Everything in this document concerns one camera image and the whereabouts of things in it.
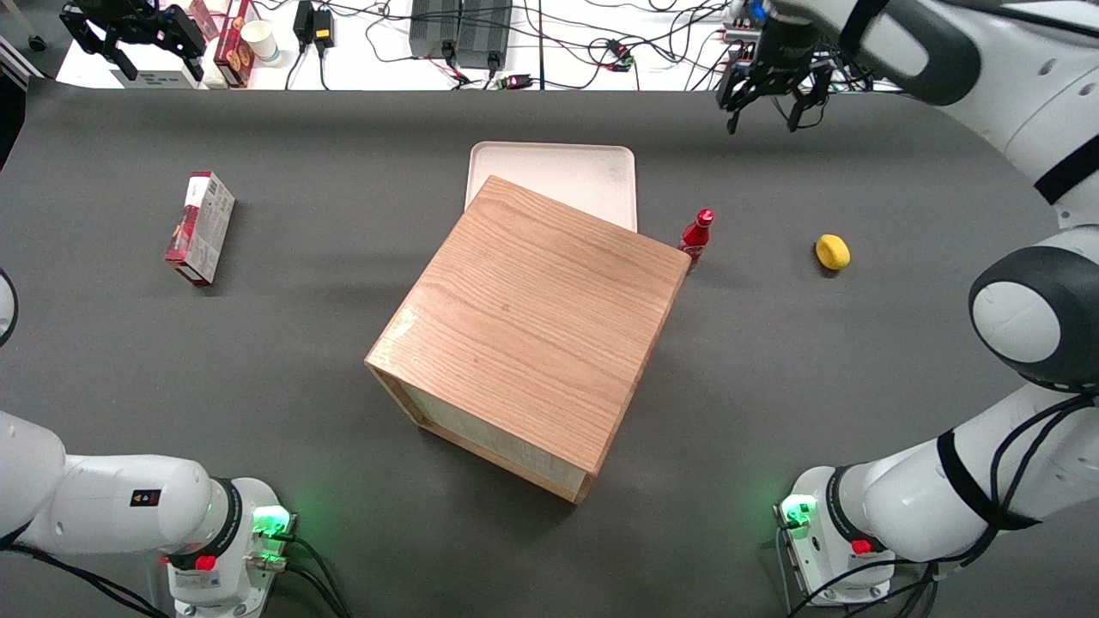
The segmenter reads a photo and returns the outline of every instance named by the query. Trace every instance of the dark gray mat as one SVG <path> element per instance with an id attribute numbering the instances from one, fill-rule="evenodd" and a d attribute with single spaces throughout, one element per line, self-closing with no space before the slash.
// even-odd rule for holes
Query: dark gray mat
<path id="1" fill-rule="evenodd" d="M 780 616 L 770 504 L 810 466 L 896 452 L 1017 388 L 966 294 L 1055 220 L 984 142 L 907 99 L 834 97 L 795 135 L 766 104 L 735 137 L 723 121 L 703 93 L 38 84 L 0 175 L 0 265 L 23 302 L 0 406 L 73 453 L 268 481 L 358 616 Z M 482 140 L 631 147 L 641 232 L 664 242 L 717 211 L 576 509 L 418 430 L 363 366 L 457 220 Z M 162 262 L 201 168 L 242 200 L 207 291 Z M 837 278 L 810 257 L 823 232 L 854 253 Z M 935 616 L 1097 615 L 1094 518 L 1003 537 Z M 136 558 L 76 562 L 144 587 Z M 277 588 L 268 616 L 322 615 L 300 582 Z M 124 615 L 11 558 L 0 598 L 21 618 Z"/>

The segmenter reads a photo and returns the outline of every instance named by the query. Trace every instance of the black strap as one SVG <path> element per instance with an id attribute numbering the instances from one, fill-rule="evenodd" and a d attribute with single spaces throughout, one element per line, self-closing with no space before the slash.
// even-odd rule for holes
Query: black strap
<path id="1" fill-rule="evenodd" d="M 19 539 L 19 536 L 22 534 L 23 532 L 25 532 L 26 529 L 30 528 L 30 527 L 31 527 L 31 522 L 27 521 L 26 523 L 20 526 L 19 528 L 16 528 L 15 530 L 11 531 L 10 533 L 4 534 L 3 537 L 0 537 L 0 551 L 4 551 L 4 550 L 8 550 L 8 549 L 11 549 L 11 547 L 13 544 L 15 544 L 15 539 Z"/>
<path id="2" fill-rule="evenodd" d="M 854 465 L 859 464 L 844 465 L 835 468 L 835 472 L 828 479 L 828 485 L 824 487 L 824 504 L 828 506 L 829 515 L 832 516 L 832 523 L 835 525 L 835 529 L 840 532 L 840 536 L 846 539 L 847 542 L 862 539 L 870 543 L 870 551 L 886 551 L 886 547 L 881 544 L 881 541 L 873 534 L 863 532 L 855 527 L 851 519 L 847 519 L 847 514 L 843 511 L 843 506 L 840 504 L 840 482 L 843 481 L 843 475 Z"/>
<path id="3" fill-rule="evenodd" d="M 863 48 L 863 36 L 870 22 L 886 9 L 889 0 L 858 0 L 840 32 L 840 48 L 855 55 Z"/>
<path id="4" fill-rule="evenodd" d="M 218 558 L 225 553 L 225 550 L 229 549 L 229 545 L 236 537 L 236 531 L 241 528 L 241 515 L 244 511 L 241 493 L 233 485 L 233 482 L 227 478 L 211 477 L 211 481 L 217 482 L 225 489 L 225 499 L 229 500 L 229 512 L 225 516 L 225 523 L 222 525 L 221 531 L 202 549 L 191 553 L 168 554 L 168 562 L 180 571 L 193 571 L 195 560 L 201 555 Z"/>
<path id="5" fill-rule="evenodd" d="M 939 461 L 943 463 L 943 472 L 946 474 L 951 487 L 954 487 L 954 492 L 962 498 L 962 501 L 991 528 L 996 530 L 1022 530 L 1035 523 L 1042 523 L 1036 519 L 1008 512 L 985 495 L 985 490 L 966 470 L 962 457 L 958 456 L 957 449 L 954 448 L 953 429 L 940 435 L 936 445 L 939 446 Z"/>
<path id="6" fill-rule="evenodd" d="M 1054 203 L 1097 170 L 1099 170 L 1099 135 L 1091 137 L 1073 154 L 1061 159 L 1061 163 L 1054 165 L 1053 169 L 1034 183 L 1034 188 L 1042 194 L 1045 201 Z"/>

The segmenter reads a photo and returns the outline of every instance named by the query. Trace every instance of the wooden box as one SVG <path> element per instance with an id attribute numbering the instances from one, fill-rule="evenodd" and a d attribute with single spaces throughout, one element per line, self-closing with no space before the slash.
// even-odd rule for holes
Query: wooden box
<path id="1" fill-rule="evenodd" d="M 490 177 L 366 365 L 420 427 L 579 504 L 689 263 Z"/>

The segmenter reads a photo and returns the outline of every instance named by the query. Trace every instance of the power supply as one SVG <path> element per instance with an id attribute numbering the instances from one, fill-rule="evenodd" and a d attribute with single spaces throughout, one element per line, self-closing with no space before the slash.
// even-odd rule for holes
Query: power supply
<path id="1" fill-rule="evenodd" d="M 512 0 L 465 0 L 458 26 L 458 66 L 500 70 L 508 59 Z"/>
<path id="2" fill-rule="evenodd" d="M 453 60 L 462 0 L 412 0 L 409 47 L 420 58 Z"/>

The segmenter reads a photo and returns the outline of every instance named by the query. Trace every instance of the coca-cola bottle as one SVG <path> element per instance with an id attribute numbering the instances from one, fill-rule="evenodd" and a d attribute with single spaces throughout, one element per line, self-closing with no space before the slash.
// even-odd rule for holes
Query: coca-cola bottle
<path id="1" fill-rule="evenodd" d="M 698 266 L 698 260 L 702 257 L 702 250 L 706 249 L 706 243 L 710 242 L 710 223 L 713 223 L 713 211 L 709 208 L 699 210 L 695 222 L 687 225 L 682 239 L 679 240 L 679 251 L 690 255 L 688 274 L 695 269 L 695 266 Z"/>

